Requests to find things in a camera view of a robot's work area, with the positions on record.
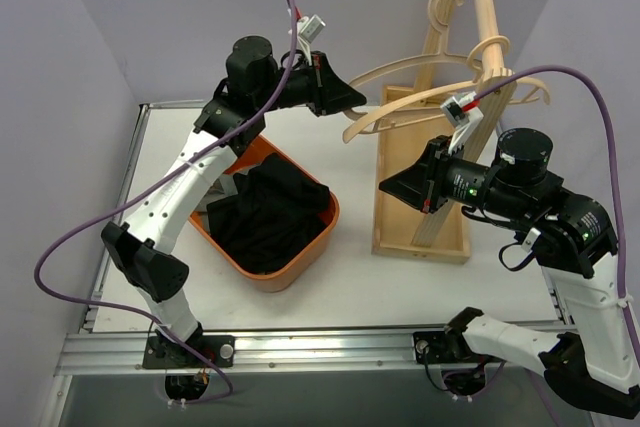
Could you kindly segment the wooden hanger of black skirt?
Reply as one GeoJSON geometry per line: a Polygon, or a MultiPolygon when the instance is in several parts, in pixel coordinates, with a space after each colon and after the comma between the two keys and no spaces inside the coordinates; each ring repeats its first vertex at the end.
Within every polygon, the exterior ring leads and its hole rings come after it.
{"type": "MultiPolygon", "coordinates": [[[[452,54],[447,51],[449,41],[449,23],[444,21],[438,13],[441,0],[429,0],[428,18],[430,27],[439,34],[434,53],[420,54],[417,56],[407,57],[396,60],[382,66],[376,67],[368,72],[360,74],[349,82],[351,87],[359,87],[369,83],[374,79],[386,76],[388,74],[407,69],[431,64],[460,64],[465,65],[475,73],[474,79],[477,80],[483,73],[482,61],[470,57],[469,55],[452,54]]],[[[464,0],[453,0],[457,6],[461,6],[464,0]]]]}

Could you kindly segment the black pleated skirt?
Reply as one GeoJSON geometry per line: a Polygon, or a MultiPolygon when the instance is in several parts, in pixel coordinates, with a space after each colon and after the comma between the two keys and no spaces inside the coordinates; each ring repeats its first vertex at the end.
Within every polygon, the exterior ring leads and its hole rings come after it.
{"type": "Polygon", "coordinates": [[[284,268],[325,229],[329,188],[272,153],[233,176],[237,193],[206,207],[210,236],[242,269],[264,275],[284,268]]]}

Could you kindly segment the grey pleated skirt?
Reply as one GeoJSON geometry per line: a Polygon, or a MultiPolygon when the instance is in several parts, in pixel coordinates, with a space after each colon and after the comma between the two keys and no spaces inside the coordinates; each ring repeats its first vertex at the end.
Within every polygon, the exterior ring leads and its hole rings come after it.
{"type": "Polygon", "coordinates": [[[195,211],[205,212],[209,204],[237,195],[239,185],[244,181],[247,174],[248,170],[244,169],[232,174],[221,175],[204,194],[195,211]]]}

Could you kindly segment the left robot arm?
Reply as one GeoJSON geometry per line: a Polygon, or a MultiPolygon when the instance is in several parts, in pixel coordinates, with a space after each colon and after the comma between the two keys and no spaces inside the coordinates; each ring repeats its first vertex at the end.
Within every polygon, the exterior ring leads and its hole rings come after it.
{"type": "Polygon", "coordinates": [[[266,112],[304,105],[328,116],[366,102],[332,70],[325,53],[313,51],[300,63],[281,66],[261,36],[236,41],[225,68],[167,172],[168,182],[144,195],[122,223],[110,222],[101,232],[114,265],[165,328],[166,355],[179,366],[200,358],[202,328],[183,289],[189,268],[172,251],[206,191],[264,130],[266,112]]]}

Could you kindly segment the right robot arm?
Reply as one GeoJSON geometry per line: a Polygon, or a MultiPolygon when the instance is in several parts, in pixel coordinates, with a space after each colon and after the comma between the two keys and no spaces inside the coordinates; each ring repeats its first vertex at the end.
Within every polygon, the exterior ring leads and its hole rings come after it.
{"type": "Polygon", "coordinates": [[[621,256],[607,211],[566,189],[548,170],[551,139],[530,128],[504,132],[484,166],[430,140],[410,167],[383,180],[382,192],[433,214],[451,202],[476,221],[509,230],[514,243],[552,281],[574,330],[551,334],[496,320],[468,307],[445,328],[455,359],[496,357],[541,376],[573,407],[618,418],[639,412],[639,364],[617,291],[621,256]]]}

